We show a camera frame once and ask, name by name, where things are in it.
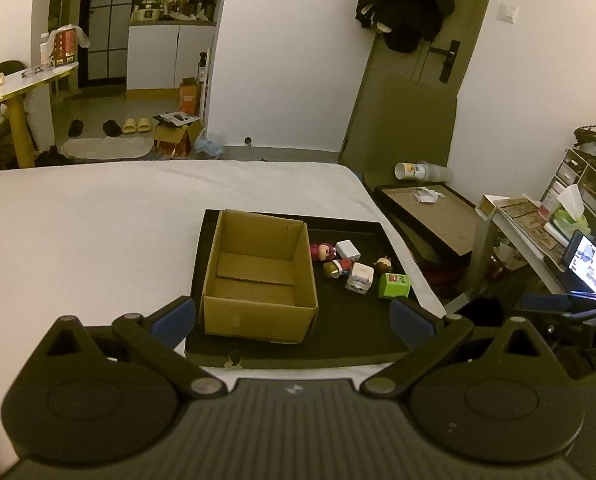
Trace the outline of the green cube toy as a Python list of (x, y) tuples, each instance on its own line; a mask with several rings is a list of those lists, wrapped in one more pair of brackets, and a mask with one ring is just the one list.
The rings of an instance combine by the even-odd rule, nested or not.
[(406, 274), (385, 273), (381, 275), (378, 294), (383, 299), (407, 297), (411, 291), (411, 281)]

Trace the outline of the brown hair small figure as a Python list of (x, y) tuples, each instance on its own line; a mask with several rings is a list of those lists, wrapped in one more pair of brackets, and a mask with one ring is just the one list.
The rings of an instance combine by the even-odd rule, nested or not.
[(378, 258), (374, 263), (374, 269), (378, 274), (386, 274), (392, 272), (392, 262), (387, 256)]

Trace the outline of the white square figure toy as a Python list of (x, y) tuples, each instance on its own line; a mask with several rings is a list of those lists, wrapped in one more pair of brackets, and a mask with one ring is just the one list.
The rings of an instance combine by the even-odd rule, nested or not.
[(372, 266), (367, 264), (354, 262), (353, 266), (348, 274), (345, 288), (351, 290), (351, 292), (357, 292), (358, 294), (365, 295), (374, 281), (375, 270)]

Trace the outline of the red green small figure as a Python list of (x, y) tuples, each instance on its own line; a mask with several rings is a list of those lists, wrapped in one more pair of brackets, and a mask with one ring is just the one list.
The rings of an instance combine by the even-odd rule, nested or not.
[(348, 258), (334, 259), (323, 264), (323, 271), (327, 278), (344, 278), (353, 268), (353, 261)]

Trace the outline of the brown cardboard box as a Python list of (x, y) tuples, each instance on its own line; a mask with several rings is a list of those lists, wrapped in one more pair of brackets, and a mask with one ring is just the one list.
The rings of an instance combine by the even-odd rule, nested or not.
[(299, 344), (318, 313), (307, 225), (222, 210), (201, 290), (205, 332)]

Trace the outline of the white power adapter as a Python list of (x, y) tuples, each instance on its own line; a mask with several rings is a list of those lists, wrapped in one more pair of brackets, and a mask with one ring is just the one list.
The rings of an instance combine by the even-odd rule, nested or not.
[(336, 243), (335, 249), (340, 259), (348, 259), (352, 262), (359, 261), (361, 258), (360, 251), (351, 242), (351, 240), (339, 240)]

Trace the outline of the pink hooded doll figure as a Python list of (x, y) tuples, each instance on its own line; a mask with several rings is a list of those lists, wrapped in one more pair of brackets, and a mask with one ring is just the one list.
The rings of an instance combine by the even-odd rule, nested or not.
[(336, 247), (329, 243), (311, 244), (310, 252), (313, 261), (328, 262), (337, 257)]

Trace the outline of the laptop screen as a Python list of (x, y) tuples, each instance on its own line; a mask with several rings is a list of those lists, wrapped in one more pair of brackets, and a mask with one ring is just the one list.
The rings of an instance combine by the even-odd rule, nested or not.
[(575, 231), (568, 248), (567, 269), (596, 294), (596, 245)]

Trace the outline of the black framed cardboard tray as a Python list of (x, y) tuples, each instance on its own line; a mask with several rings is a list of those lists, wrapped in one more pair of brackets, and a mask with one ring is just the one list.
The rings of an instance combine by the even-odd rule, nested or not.
[(470, 255), (478, 216), (468, 200), (445, 185), (380, 185), (374, 198), (436, 252), (454, 258)]

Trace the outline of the white bed sheet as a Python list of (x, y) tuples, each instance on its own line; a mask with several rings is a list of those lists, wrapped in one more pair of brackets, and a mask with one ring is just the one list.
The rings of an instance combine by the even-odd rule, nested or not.
[[(0, 411), (51, 324), (103, 325), (191, 290), (203, 214), (383, 222), (351, 170), (321, 162), (106, 162), (0, 171)], [(0, 472), (16, 455), (0, 417)]]

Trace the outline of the tissue box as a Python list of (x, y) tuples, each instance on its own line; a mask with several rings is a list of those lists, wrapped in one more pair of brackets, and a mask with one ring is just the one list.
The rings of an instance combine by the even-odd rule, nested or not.
[(567, 239), (576, 231), (590, 235), (590, 226), (585, 217), (585, 206), (580, 189), (576, 184), (564, 188), (557, 196), (560, 207), (552, 215), (552, 224)]

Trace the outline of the white desk shelf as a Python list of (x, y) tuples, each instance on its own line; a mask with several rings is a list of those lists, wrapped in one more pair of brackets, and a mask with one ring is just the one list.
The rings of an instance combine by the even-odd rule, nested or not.
[(484, 268), (493, 254), (496, 233), (501, 232), (552, 294), (566, 291), (557, 278), (557, 273), (562, 270), (561, 260), (566, 246), (547, 231), (547, 222), (538, 214), (533, 200), (483, 195), (474, 211), (479, 223), (476, 225), (469, 268), (470, 290), (480, 289)]

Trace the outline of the stack of paper cups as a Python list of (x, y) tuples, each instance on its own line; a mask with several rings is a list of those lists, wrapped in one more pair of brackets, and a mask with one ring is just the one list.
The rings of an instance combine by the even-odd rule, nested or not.
[(398, 162), (393, 173), (398, 180), (450, 182), (453, 179), (453, 172), (450, 169), (429, 164), (429, 162)]

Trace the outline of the grey floor mat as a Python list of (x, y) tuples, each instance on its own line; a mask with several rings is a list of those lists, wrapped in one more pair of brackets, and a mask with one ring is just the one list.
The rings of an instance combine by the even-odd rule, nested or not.
[(142, 136), (70, 139), (62, 146), (62, 154), (85, 162), (139, 159), (153, 149), (153, 139)]

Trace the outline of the open cardboard box on floor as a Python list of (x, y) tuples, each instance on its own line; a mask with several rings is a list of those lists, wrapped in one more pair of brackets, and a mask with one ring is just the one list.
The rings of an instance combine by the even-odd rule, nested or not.
[(157, 125), (153, 132), (155, 150), (171, 157), (191, 155), (193, 146), (202, 133), (203, 123), (197, 116), (174, 112), (155, 116)]

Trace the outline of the yellow slippers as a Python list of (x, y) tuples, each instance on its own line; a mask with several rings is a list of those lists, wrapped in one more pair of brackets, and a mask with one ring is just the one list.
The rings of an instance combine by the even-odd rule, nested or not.
[(149, 133), (151, 131), (151, 120), (147, 117), (140, 119), (128, 118), (123, 122), (122, 133)]

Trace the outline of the black slippers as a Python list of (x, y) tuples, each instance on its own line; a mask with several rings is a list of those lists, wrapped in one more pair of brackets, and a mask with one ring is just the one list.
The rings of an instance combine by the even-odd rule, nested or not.
[(86, 127), (81, 119), (74, 119), (68, 127), (67, 136), (69, 138), (78, 138), (83, 133), (103, 133), (104, 136), (109, 138), (118, 138), (122, 134), (122, 128), (118, 122), (113, 119), (106, 120), (99, 127)]

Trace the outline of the orange box on floor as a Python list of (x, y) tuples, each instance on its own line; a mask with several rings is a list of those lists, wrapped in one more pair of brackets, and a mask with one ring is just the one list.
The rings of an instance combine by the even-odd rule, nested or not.
[(179, 109), (187, 115), (196, 115), (200, 84), (195, 77), (183, 78), (179, 84)]

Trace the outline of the white cabinet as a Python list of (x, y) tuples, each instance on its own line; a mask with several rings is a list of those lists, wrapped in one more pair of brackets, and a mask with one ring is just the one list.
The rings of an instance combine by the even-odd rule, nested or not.
[(179, 87), (197, 73), (199, 54), (213, 46), (210, 25), (153, 24), (129, 28), (128, 90), (161, 90)]

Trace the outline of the round yellow side table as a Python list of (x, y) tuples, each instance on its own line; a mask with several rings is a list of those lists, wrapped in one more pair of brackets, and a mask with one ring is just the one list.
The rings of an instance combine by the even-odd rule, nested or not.
[(10, 131), (13, 136), (18, 166), (34, 167), (34, 151), (31, 136), (27, 128), (24, 95), (32, 89), (49, 84), (53, 80), (62, 79), (79, 66), (78, 62), (53, 67), (51, 70), (40, 70), (33, 75), (22, 76), (22, 70), (7, 76), (0, 76), (0, 104), (7, 107)]

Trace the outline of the black clothes on door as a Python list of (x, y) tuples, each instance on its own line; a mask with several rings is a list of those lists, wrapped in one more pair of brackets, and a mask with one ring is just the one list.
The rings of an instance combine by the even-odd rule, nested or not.
[(454, 11), (455, 0), (357, 0), (355, 18), (379, 32), (390, 50), (412, 53), (435, 39)]

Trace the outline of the light switch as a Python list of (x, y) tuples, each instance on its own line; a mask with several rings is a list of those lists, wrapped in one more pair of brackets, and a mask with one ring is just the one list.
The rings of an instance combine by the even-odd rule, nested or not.
[(513, 4), (509, 3), (502, 3), (499, 6), (497, 18), (499, 21), (514, 24), (517, 21), (519, 14), (519, 6), (514, 6)]

